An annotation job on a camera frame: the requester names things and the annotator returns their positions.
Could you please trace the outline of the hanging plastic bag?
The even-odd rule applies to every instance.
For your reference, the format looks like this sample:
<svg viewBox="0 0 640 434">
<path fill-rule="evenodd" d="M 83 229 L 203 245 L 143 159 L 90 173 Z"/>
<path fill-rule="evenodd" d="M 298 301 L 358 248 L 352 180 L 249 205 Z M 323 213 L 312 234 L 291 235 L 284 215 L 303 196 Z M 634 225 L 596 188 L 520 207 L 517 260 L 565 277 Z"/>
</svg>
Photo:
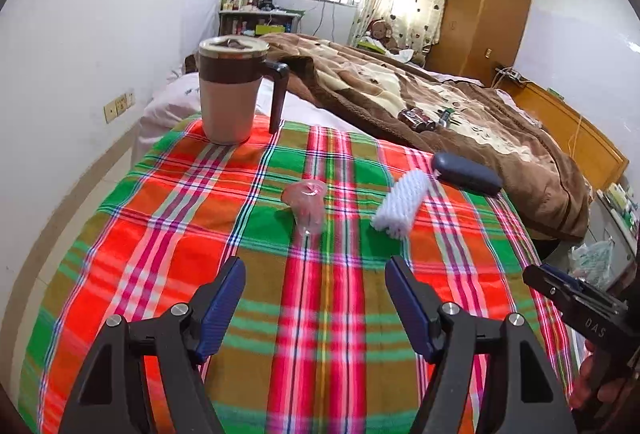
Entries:
<svg viewBox="0 0 640 434">
<path fill-rule="evenodd" d="M 605 290 L 613 281 L 613 251 L 611 239 L 573 247 L 568 254 L 570 275 Z"/>
</svg>

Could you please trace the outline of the grey bedside cabinet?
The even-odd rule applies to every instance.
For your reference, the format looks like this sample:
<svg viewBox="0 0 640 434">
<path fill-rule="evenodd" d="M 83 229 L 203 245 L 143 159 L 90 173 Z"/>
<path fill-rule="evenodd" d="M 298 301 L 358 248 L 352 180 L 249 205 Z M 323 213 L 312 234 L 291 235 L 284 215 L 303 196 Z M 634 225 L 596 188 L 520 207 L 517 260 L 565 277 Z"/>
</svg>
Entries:
<svg viewBox="0 0 640 434">
<path fill-rule="evenodd" d="M 626 223 L 610 206 L 603 191 L 597 191 L 589 207 L 589 226 L 585 244 L 608 241 L 612 248 L 612 258 L 608 269 L 608 287 L 625 286 L 627 279 L 634 277 L 637 238 L 631 234 Z"/>
</svg>

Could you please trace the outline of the wooden headboard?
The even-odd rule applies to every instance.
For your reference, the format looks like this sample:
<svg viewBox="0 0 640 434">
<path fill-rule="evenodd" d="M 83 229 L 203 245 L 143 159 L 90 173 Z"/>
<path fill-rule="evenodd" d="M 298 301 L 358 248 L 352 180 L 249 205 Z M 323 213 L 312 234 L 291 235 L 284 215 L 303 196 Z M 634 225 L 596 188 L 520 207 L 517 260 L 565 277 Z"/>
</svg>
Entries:
<svg viewBox="0 0 640 434">
<path fill-rule="evenodd" d="M 499 87 L 525 113 L 541 122 L 594 189 L 608 188 L 620 180 L 629 160 L 585 116 L 536 83 L 514 82 L 506 77 Z"/>
</svg>

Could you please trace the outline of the plaid tablecloth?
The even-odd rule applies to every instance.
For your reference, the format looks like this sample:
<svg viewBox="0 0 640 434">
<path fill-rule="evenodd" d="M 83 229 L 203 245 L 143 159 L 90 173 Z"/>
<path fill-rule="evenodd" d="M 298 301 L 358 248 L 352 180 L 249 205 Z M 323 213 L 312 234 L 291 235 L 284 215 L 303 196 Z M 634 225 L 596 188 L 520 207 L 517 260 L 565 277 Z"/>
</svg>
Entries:
<svg viewBox="0 0 640 434">
<path fill-rule="evenodd" d="M 371 217 L 431 155 L 359 133 L 257 118 L 239 147 L 210 144 L 201 119 L 169 131 L 116 185 L 43 295 L 17 409 L 54 433 L 105 319 L 138 321 L 190 300 L 236 255 L 246 285 L 205 390 L 229 433 L 405 433 L 432 367 L 413 352 L 385 288 L 401 255 L 445 301 L 500 319 L 521 313 L 564 388 L 576 373 L 560 315 L 524 284 L 534 245 L 506 195 L 432 182 L 404 239 Z M 296 232 L 282 191 L 326 184 L 319 235 Z"/>
</svg>

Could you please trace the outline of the dark blue glasses case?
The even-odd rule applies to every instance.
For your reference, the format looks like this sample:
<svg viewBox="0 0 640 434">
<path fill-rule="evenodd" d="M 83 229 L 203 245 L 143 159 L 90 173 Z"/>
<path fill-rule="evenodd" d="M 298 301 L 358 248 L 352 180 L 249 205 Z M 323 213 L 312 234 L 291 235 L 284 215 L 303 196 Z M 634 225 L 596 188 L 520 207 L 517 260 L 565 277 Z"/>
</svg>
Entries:
<svg viewBox="0 0 640 434">
<path fill-rule="evenodd" d="M 439 181 L 481 195 L 498 195 L 503 187 L 501 177 L 494 170 L 451 153 L 436 153 L 432 170 Z"/>
</svg>

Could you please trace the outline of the white foam fruit net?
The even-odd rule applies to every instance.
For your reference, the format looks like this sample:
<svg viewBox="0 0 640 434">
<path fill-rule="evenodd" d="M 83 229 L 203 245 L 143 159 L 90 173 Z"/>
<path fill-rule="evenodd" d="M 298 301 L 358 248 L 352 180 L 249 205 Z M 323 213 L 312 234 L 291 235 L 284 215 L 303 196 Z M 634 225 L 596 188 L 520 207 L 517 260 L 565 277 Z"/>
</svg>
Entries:
<svg viewBox="0 0 640 434">
<path fill-rule="evenodd" d="M 425 172 L 419 169 L 406 172 L 384 197 L 371 219 L 371 226 L 393 239 L 407 237 L 430 184 Z"/>
</svg>

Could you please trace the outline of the small green box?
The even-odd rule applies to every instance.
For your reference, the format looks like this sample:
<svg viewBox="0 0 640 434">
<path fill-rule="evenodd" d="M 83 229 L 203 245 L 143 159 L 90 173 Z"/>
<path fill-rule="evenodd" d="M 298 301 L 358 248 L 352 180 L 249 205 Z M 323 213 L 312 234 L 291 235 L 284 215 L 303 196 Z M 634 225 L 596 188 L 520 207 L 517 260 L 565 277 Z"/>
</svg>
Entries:
<svg viewBox="0 0 640 434">
<path fill-rule="evenodd" d="M 454 109 L 451 109 L 451 108 L 445 108 L 445 109 L 439 110 L 438 124 L 442 128 L 448 128 L 452 122 L 453 114 L 454 114 Z"/>
</svg>

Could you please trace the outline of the clear plastic cup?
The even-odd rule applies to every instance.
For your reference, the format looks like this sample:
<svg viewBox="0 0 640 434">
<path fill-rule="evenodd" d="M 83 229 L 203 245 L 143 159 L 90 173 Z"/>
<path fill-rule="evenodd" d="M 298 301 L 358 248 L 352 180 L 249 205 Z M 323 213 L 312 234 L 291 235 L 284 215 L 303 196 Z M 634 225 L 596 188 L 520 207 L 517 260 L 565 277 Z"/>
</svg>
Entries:
<svg viewBox="0 0 640 434">
<path fill-rule="evenodd" d="M 303 180 L 285 187 L 281 201 L 293 212 L 296 232 L 303 236 L 319 235 L 326 207 L 324 197 L 328 187 L 319 180 Z"/>
</svg>

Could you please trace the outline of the brown blanket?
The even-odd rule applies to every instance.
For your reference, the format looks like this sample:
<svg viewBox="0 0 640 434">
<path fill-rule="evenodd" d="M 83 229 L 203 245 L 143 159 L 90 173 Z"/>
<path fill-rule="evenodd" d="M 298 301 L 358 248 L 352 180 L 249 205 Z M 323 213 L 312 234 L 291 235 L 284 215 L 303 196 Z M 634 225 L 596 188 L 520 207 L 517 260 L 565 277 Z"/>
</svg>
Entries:
<svg viewBox="0 0 640 434">
<path fill-rule="evenodd" d="M 288 92 L 375 139 L 480 163 L 501 177 L 531 231 L 585 237 L 590 188 L 576 162 L 496 90 L 306 35 L 271 34 L 258 44 L 268 60 L 288 65 Z"/>
</svg>

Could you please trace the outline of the wooden wardrobe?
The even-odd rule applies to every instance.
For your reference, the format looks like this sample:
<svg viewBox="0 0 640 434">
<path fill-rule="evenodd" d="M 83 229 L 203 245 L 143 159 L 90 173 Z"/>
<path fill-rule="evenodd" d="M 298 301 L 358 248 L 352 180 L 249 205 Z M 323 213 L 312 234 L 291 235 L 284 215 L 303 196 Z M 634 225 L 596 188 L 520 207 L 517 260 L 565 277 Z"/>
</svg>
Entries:
<svg viewBox="0 0 640 434">
<path fill-rule="evenodd" d="M 426 68 L 472 78 L 489 87 L 514 65 L 532 0 L 446 0 L 439 41 Z"/>
</svg>

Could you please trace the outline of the brown pink lidded mug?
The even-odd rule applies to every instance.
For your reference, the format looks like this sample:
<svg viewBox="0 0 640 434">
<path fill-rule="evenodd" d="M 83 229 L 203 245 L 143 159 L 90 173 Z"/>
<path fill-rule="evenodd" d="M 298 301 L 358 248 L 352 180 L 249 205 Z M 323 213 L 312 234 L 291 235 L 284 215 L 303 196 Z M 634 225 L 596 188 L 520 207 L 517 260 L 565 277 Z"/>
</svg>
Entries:
<svg viewBox="0 0 640 434">
<path fill-rule="evenodd" d="M 273 82 L 269 132 L 280 127 L 290 69 L 268 58 L 269 43 L 219 36 L 198 45 L 198 85 L 205 135 L 218 145 L 242 144 L 252 134 L 262 79 Z"/>
</svg>

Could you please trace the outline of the teddy bear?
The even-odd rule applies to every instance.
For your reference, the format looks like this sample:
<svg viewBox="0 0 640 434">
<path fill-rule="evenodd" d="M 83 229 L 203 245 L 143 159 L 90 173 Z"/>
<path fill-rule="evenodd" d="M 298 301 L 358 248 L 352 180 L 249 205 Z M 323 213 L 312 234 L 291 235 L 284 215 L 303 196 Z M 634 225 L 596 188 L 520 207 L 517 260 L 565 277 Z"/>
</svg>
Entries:
<svg viewBox="0 0 640 434">
<path fill-rule="evenodd" d="M 383 48 L 388 52 L 394 54 L 399 52 L 399 46 L 393 36 L 392 26 L 390 26 L 390 24 L 385 20 L 382 20 L 382 18 L 372 20 L 368 31 L 370 32 L 370 37 L 381 43 L 381 46 L 383 46 Z"/>
</svg>

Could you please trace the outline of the cluttered shelf desk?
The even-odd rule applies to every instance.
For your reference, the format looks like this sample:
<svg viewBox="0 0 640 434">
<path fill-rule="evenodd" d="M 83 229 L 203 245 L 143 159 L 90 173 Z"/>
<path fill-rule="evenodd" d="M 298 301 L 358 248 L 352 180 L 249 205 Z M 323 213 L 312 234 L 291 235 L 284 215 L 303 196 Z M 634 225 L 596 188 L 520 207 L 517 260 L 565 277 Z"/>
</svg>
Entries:
<svg viewBox="0 0 640 434">
<path fill-rule="evenodd" d="M 296 34 L 304 13 L 282 10 L 222 10 L 218 13 L 218 35 L 261 37 Z"/>
</svg>

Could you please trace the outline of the wall power socket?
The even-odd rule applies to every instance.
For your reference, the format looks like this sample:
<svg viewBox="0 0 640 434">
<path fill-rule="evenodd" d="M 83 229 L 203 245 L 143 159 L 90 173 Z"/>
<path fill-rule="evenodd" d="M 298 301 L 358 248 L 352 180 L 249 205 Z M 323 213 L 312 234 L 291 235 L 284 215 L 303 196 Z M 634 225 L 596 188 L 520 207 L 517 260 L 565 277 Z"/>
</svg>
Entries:
<svg viewBox="0 0 640 434">
<path fill-rule="evenodd" d="M 134 106 L 136 99 L 134 98 L 134 91 L 128 91 L 122 95 L 114 98 L 113 101 L 107 103 L 103 107 L 103 115 L 106 123 L 111 123 L 117 117 L 122 116 L 123 113 Z"/>
</svg>

